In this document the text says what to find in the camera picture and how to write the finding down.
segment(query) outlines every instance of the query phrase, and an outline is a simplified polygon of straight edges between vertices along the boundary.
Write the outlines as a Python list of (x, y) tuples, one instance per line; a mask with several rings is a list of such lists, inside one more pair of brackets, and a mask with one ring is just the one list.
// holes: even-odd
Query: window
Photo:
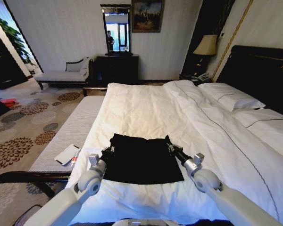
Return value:
[(113, 51), (124, 51), (128, 49), (128, 24), (106, 24), (107, 31), (111, 31), (111, 37), (114, 39)]

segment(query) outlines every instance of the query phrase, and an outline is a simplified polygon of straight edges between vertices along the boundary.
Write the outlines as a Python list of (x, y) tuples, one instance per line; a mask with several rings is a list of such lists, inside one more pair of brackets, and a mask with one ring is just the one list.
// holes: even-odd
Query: black headboard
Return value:
[(283, 49), (233, 46), (217, 82), (231, 85), (283, 114)]

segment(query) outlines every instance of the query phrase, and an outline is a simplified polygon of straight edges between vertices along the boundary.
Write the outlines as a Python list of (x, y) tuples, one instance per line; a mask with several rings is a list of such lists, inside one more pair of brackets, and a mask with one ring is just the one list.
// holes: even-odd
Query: carpet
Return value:
[[(90, 91), (89, 95), (105, 95)], [(82, 88), (56, 88), (45, 84), (40, 90), (34, 79), (0, 90), (0, 99), (16, 98), (17, 104), (0, 116), (0, 174), (27, 171), (83, 99)], [(60, 183), (50, 183), (54, 191)], [(13, 225), (35, 204), (48, 197), (32, 184), (0, 184), (0, 225)]]

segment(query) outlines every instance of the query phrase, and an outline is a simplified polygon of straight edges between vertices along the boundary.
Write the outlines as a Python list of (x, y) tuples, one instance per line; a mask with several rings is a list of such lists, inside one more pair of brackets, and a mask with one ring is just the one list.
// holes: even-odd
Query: picture frame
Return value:
[(132, 0), (132, 32), (160, 32), (164, 0)]

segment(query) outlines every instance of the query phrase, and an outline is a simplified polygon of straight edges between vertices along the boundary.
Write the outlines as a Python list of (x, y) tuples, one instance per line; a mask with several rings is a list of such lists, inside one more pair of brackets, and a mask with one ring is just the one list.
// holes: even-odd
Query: white pillow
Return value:
[(80, 74), (83, 77), (88, 77), (88, 74), (89, 74), (89, 61), (90, 61), (90, 59), (88, 57), (83, 59), (82, 66), (80, 68)]
[(66, 72), (79, 72), (83, 64), (83, 59), (77, 62), (66, 62)]
[(211, 95), (230, 112), (234, 108), (254, 109), (265, 107), (264, 103), (225, 83), (203, 83), (198, 87)]
[(270, 109), (237, 112), (234, 117), (254, 135), (283, 155), (283, 115)]

